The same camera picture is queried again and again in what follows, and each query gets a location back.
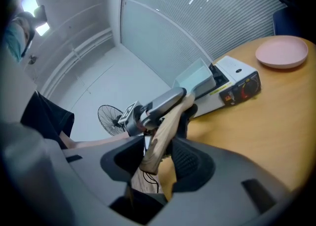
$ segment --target electric fan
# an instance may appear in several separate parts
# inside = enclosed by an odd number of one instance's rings
[[[102,105],[98,117],[103,128],[112,136],[123,133],[124,127],[118,123],[123,112],[110,105]]]

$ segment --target black cloth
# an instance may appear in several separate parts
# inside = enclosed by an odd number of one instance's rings
[[[57,106],[37,92],[31,97],[21,119],[23,125],[37,130],[44,138],[57,141],[61,149],[67,147],[59,134],[63,131],[70,137],[74,121],[73,113]]]

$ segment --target pink plate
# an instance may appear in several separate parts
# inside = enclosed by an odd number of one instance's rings
[[[264,42],[256,51],[257,59],[264,65],[288,69],[303,63],[308,54],[308,47],[299,38],[279,36]]]

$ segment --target wooden table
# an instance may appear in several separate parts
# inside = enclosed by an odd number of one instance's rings
[[[237,106],[195,118],[189,124],[188,139],[243,154],[294,189],[314,163],[316,46],[304,40],[309,54],[301,66],[271,69],[255,57],[256,49],[271,38],[275,37],[256,39],[225,54],[258,70],[261,93]],[[171,159],[160,164],[158,175],[170,199],[176,181]]]

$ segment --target window blinds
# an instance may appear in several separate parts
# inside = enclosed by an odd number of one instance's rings
[[[272,14],[284,7],[278,0],[123,0],[122,4],[122,44],[169,85],[197,58],[210,63],[209,58],[215,60],[240,44],[273,35]]]

